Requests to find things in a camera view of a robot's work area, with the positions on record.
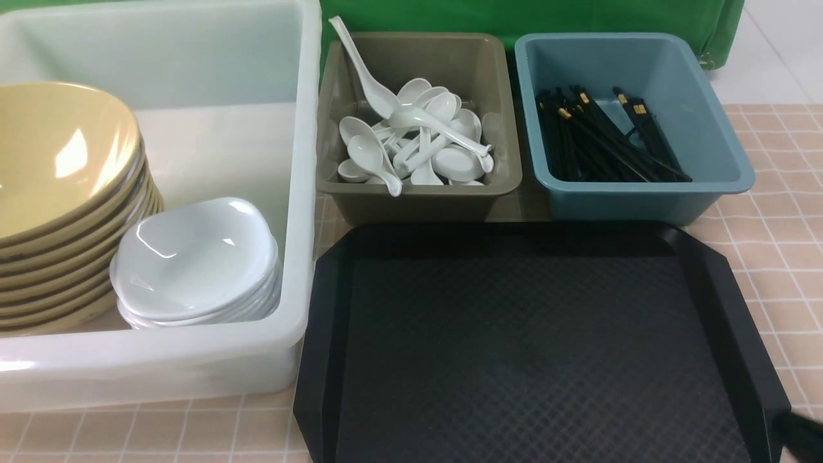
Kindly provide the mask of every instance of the green cloth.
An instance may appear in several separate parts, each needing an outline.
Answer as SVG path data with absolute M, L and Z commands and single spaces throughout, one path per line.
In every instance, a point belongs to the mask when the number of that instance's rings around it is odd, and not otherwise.
M 726 63 L 743 0 L 321 0 L 323 50 L 351 31 L 483 32 L 512 49 L 534 32 L 666 32 L 685 40 L 705 68 Z

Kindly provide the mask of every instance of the white floor tile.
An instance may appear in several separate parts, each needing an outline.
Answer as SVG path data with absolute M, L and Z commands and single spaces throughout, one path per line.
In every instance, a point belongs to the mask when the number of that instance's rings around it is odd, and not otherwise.
M 710 71 L 709 80 L 725 105 L 810 103 L 809 97 L 746 12 L 743 12 L 726 65 Z
M 747 0 L 746 9 L 813 103 L 823 103 L 823 2 Z

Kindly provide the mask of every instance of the white plastic bin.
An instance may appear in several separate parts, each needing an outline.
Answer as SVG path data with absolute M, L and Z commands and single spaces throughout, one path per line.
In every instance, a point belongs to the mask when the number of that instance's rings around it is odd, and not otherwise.
M 238 196 L 285 249 L 266 320 L 0 339 L 0 411 L 276 391 L 297 368 L 311 290 L 320 58 L 316 0 L 165 0 L 0 16 L 0 84 L 109 91 L 141 125 L 168 208 Z

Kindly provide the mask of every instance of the khaki plastic bin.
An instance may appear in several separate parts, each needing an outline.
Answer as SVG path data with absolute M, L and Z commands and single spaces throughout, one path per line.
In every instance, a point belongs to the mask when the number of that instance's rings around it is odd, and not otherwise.
M 491 35 L 375 32 L 354 34 L 366 66 L 392 91 L 415 77 L 444 86 L 463 99 L 495 147 L 495 169 L 484 186 L 404 185 L 393 198 L 383 185 L 349 184 L 337 176 L 348 158 L 338 125 L 346 116 L 373 124 L 354 67 L 339 41 L 332 43 L 320 87 L 317 189 L 332 196 L 352 225 L 375 222 L 482 222 L 500 196 L 523 178 L 509 71 L 503 44 Z

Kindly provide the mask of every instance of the stack of yellow bowls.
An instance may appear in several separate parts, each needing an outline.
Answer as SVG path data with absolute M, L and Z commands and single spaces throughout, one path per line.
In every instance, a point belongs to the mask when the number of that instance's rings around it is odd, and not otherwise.
M 68 330 L 113 308 L 120 237 L 162 209 L 122 101 L 59 82 L 0 87 L 0 336 Z

